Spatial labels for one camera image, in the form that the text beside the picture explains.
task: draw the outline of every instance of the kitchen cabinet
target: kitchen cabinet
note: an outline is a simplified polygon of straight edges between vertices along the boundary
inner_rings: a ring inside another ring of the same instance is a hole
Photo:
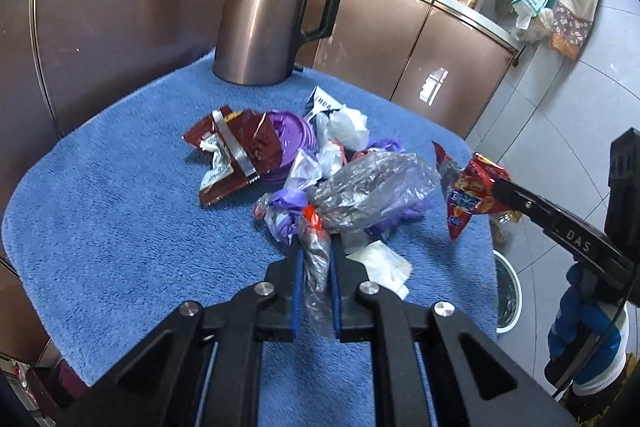
[[[465,137],[511,57],[484,33],[432,7],[391,101]],[[430,78],[440,68],[446,75]]]
[[[314,68],[390,99],[429,7],[422,0],[342,0]]]

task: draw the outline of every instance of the tiled floor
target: tiled floor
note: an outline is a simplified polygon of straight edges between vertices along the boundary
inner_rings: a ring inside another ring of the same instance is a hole
[[[609,148],[640,129],[640,0],[599,0],[590,38],[578,60],[548,39],[528,46],[510,68],[466,138],[469,147],[511,172],[512,179],[555,201],[598,229],[609,203]],[[543,371],[546,336],[573,260],[530,221],[512,228],[505,257],[524,295],[516,327],[500,346],[551,391]],[[638,352],[638,311],[628,305],[628,351]]]
[[[599,204],[587,219],[599,228],[604,225],[606,201]],[[511,231],[513,240],[502,253],[520,279],[522,314],[513,330],[498,337],[498,345],[552,393],[554,388],[543,373],[549,360],[546,336],[558,313],[560,298],[569,286],[565,275],[574,260],[564,248],[553,246],[553,242],[530,221],[518,223],[511,227]],[[627,351],[638,353],[637,311],[632,305],[627,306],[630,331]]]

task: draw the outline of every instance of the cabinet door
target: cabinet door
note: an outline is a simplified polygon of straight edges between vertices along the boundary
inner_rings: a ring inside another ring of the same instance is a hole
[[[465,137],[510,60],[500,44],[434,7],[391,101]],[[430,79],[440,68],[444,79]]]
[[[225,0],[36,0],[42,71],[64,133],[216,44]]]
[[[428,10],[420,0],[342,0],[314,68],[390,99]]]

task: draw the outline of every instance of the white tissue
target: white tissue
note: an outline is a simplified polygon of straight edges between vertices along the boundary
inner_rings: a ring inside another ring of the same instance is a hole
[[[346,105],[331,113],[327,131],[329,138],[338,140],[349,150],[362,151],[369,145],[367,115]]]
[[[404,282],[409,279],[413,267],[382,241],[375,241],[349,254],[347,259],[363,263],[370,281],[395,292],[402,300],[408,295],[409,289]]]

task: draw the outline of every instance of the brown wrapper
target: brown wrapper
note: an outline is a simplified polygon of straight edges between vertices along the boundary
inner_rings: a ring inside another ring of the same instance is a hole
[[[182,138],[197,149],[201,142],[223,146],[215,155],[200,190],[200,203],[209,206],[257,181],[280,166],[282,146],[266,114],[252,110],[233,112],[228,105],[220,108],[222,119],[216,123],[208,114],[190,128]]]

